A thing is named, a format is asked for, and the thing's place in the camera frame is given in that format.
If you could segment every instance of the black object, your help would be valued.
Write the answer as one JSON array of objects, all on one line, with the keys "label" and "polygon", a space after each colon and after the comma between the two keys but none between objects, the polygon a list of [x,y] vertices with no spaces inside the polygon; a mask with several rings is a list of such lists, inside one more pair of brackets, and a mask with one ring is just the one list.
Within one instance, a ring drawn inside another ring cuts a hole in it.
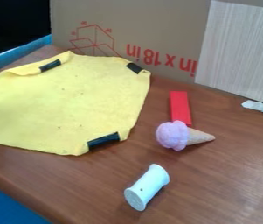
[{"label": "black object", "polygon": [[129,63],[127,64],[127,68],[135,72],[136,74],[140,73],[142,68],[137,66],[135,63]]},{"label": "black object", "polygon": [[60,66],[60,65],[61,65],[60,60],[57,59],[57,60],[54,60],[53,62],[51,62],[51,63],[49,63],[49,64],[47,64],[47,65],[41,66],[39,69],[40,69],[41,72],[43,73],[43,72],[45,72],[45,71],[47,71],[47,70],[49,70],[49,69],[52,69],[52,68],[54,68],[54,67],[58,67],[58,66]]},{"label": "black object", "polygon": [[114,141],[120,141],[120,136],[118,132],[115,132],[114,134],[110,134],[107,136],[98,137],[92,141],[87,142],[88,148],[91,149],[97,145],[110,143]]}]

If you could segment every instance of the wooden panel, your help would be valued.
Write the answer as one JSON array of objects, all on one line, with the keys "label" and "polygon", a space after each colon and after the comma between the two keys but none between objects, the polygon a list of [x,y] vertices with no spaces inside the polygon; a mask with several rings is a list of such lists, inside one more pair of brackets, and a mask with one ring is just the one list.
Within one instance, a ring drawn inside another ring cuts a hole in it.
[{"label": "wooden panel", "polygon": [[263,8],[211,3],[196,83],[263,102]]},{"label": "wooden panel", "polygon": [[[15,64],[60,52],[48,46]],[[214,142],[181,152],[156,142],[156,127],[170,119],[170,90],[188,92],[193,126]],[[263,114],[242,108],[244,100],[153,76],[127,141],[80,157],[0,145],[0,189],[55,223],[263,224]],[[170,183],[137,212],[123,190],[152,163]]]}]

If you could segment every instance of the pink ice cream scoop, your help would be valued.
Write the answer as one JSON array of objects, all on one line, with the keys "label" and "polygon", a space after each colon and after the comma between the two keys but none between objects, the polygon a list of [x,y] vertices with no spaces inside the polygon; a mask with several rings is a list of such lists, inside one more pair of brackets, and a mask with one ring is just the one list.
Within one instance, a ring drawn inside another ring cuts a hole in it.
[{"label": "pink ice cream scoop", "polygon": [[188,128],[184,122],[164,122],[156,130],[156,139],[165,148],[181,151],[186,145],[200,144],[215,139],[203,131]]}]

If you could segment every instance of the white cylinder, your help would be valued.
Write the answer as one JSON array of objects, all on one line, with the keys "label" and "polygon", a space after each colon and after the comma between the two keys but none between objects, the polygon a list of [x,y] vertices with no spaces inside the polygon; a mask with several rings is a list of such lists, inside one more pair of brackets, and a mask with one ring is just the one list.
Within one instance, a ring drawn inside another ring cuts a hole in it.
[{"label": "white cylinder", "polygon": [[131,207],[143,211],[154,195],[169,182],[169,174],[160,165],[152,164],[135,184],[125,189],[125,199]]}]

